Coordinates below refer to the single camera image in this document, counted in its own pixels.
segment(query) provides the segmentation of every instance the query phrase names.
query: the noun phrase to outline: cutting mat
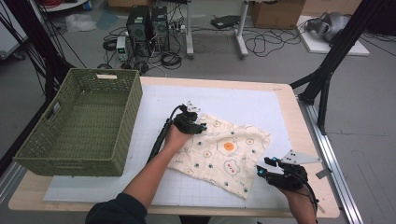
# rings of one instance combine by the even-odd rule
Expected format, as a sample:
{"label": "cutting mat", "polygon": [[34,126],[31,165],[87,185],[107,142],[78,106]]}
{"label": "cutting mat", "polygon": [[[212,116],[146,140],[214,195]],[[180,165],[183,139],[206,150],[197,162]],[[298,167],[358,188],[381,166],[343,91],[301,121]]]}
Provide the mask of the cutting mat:
{"label": "cutting mat", "polygon": [[[146,164],[166,118],[177,105],[188,101],[201,107],[203,113],[270,132],[272,142],[264,156],[280,158],[291,148],[276,95],[271,91],[144,85],[123,176],[55,176],[44,200],[98,203],[115,198]],[[263,160],[258,164],[264,166]],[[258,176],[248,198],[243,200],[208,182],[170,169],[164,174],[153,204],[288,209],[284,196]]]}

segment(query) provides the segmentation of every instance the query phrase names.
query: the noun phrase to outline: orange circle print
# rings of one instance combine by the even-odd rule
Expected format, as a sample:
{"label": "orange circle print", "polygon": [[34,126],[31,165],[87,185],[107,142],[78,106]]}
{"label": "orange circle print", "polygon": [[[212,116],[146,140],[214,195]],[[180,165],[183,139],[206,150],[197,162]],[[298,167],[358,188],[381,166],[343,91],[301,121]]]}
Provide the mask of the orange circle print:
{"label": "orange circle print", "polygon": [[230,142],[224,143],[224,148],[225,148],[227,151],[233,150],[233,143],[230,143]]}

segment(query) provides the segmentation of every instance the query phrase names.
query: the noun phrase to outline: table leg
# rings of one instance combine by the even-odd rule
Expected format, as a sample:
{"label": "table leg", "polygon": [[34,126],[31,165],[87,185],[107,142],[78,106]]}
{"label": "table leg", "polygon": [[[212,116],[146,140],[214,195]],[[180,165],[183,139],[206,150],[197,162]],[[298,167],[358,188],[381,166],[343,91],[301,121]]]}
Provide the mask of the table leg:
{"label": "table leg", "polygon": [[241,59],[248,56],[247,46],[245,45],[244,38],[242,37],[242,32],[244,31],[245,19],[248,13],[248,1],[245,0],[242,5],[241,19],[239,21],[239,28],[235,30],[236,40],[238,42],[239,48],[241,49]]}
{"label": "table leg", "polygon": [[187,0],[187,32],[186,32],[186,49],[187,57],[193,59],[194,47],[192,45],[192,33],[191,33],[191,0]]}

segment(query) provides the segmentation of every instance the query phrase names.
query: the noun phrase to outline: black pole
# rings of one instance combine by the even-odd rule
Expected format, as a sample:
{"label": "black pole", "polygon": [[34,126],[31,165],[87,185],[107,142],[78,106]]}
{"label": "black pole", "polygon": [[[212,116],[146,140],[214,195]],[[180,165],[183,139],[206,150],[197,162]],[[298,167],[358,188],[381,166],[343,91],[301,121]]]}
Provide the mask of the black pole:
{"label": "black pole", "polygon": [[[0,160],[0,175],[8,168],[12,162],[12,158],[20,149],[23,142],[28,137],[29,133],[33,130],[35,125],[38,123],[41,115],[45,112],[49,103],[55,97],[57,90],[64,81],[67,72],[70,68],[74,67],[68,63],[65,58],[62,58],[58,53],[55,46],[52,44],[50,37],[47,35],[44,27],[38,19],[35,11],[33,10],[32,3],[29,0],[4,0],[9,11],[12,13],[14,18],[17,20],[20,27],[28,36],[29,40],[33,43],[38,54],[44,61],[46,71],[46,84],[45,93],[46,101],[36,112],[34,117],[30,120],[28,125],[23,129],[19,137],[12,144],[10,149]],[[18,37],[15,31],[9,30],[13,36]]]}
{"label": "black pole", "polygon": [[374,18],[385,1],[386,0],[362,0],[320,67],[313,74],[290,84],[293,89],[296,89],[308,83],[304,92],[299,94],[299,99],[307,105],[312,105],[315,98],[321,92],[318,126],[322,134],[326,134],[324,126],[332,74],[340,65],[341,61],[347,56],[350,49],[355,45],[366,26]]}

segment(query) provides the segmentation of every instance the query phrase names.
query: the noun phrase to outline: electronic device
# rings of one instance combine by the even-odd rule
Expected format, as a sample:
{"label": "electronic device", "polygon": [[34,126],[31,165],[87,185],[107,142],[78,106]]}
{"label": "electronic device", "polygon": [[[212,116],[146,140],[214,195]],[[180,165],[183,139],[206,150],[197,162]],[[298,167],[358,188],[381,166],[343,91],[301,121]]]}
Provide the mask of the electronic device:
{"label": "electronic device", "polygon": [[125,36],[119,36],[117,37],[117,53],[119,55],[119,59],[122,62],[125,62],[128,60],[128,48],[127,42],[126,42],[126,37]]}
{"label": "electronic device", "polygon": [[166,7],[154,7],[151,10],[151,22],[154,33],[155,49],[169,50],[168,17]]}
{"label": "electronic device", "polygon": [[322,35],[325,41],[333,43],[334,38],[339,36],[348,22],[349,18],[339,12],[330,14],[324,12],[319,18],[309,20],[306,30],[315,31],[318,35]]}
{"label": "electronic device", "polygon": [[153,37],[149,6],[132,6],[126,22],[131,42],[146,42]]}
{"label": "electronic device", "polygon": [[215,18],[210,21],[218,29],[224,29],[226,27],[233,27],[239,23],[241,17],[239,16],[225,16],[220,18]]}

